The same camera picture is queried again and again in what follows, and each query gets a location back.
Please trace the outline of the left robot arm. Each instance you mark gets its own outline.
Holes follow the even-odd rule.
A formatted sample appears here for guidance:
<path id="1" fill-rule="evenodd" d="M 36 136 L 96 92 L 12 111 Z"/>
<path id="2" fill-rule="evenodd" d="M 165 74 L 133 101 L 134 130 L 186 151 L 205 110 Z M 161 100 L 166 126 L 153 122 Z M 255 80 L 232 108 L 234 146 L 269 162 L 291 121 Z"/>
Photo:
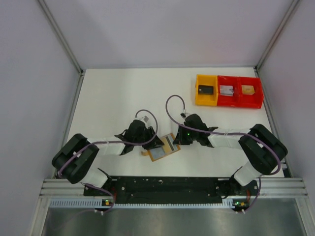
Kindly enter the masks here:
<path id="1" fill-rule="evenodd" d="M 111 191 L 112 184 L 105 171 L 92 166 L 98 156 L 121 156 L 133 151 L 135 146 L 151 150 L 163 145 L 153 127 L 148 126 L 143 118 L 136 118 L 128 129 L 113 137 L 95 140 L 75 134 L 53 157 L 52 165 L 60 178 L 72 184 L 93 185 L 99 194 L 106 195 Z"/>

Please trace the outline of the silver card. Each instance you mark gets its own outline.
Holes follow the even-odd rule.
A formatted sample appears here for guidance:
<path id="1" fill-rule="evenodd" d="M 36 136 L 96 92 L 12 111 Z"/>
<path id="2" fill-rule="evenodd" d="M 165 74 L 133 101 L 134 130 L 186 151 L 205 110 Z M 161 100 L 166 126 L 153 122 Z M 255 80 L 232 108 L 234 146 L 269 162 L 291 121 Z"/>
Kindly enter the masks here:
<path id="1" fill-rule="evenodd" d="M 233 96 L 234 95 L 233 86 L 220 85 L 220 94 L 221 96 Z"/>

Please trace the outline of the yellow leather card holder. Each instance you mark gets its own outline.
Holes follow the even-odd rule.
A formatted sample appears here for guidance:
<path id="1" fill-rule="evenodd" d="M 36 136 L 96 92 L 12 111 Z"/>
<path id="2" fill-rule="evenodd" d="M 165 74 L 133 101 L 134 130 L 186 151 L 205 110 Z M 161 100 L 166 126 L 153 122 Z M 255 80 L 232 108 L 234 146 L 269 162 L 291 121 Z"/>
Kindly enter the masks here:
<path id="1" fill-rule="evenodd" d="M 144 157 L 149 157 L 152 162 L 155 162 L 155 161 L 158 161 L 158 160 L 160 160 L 164 157 L 167 157 L 171 154 L 166 155 L 164 153 L 162 147 L 159 147 L 159 148 L 155 148 L 155 149 L 151 149 L 151 150 L 147 150 L 147 151 L 141 151 L 141 155 Z"/>

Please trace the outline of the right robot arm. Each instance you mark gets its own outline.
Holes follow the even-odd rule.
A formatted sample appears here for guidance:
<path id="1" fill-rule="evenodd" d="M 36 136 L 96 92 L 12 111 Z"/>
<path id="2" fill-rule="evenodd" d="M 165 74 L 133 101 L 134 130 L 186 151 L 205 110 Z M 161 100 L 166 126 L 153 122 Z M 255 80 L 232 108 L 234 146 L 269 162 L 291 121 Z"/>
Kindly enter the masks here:
<path id="1" fill-rule="evenodd" d="M 181 113 L 184 119 L 179 124 L 173 144 L 191 145 L 194 141 L 208 148 L 233 148 L 242 150 L 248 161 L 231 177 L 230 190 L 237 195 L 247 190 L 248 184 L 263 175 L 272 175 L 281 168 L 287 156 L 286 146 L 264 125 L 256 124 L 242 130 L 224 130 L 207 127 L 199 115 Z"/>

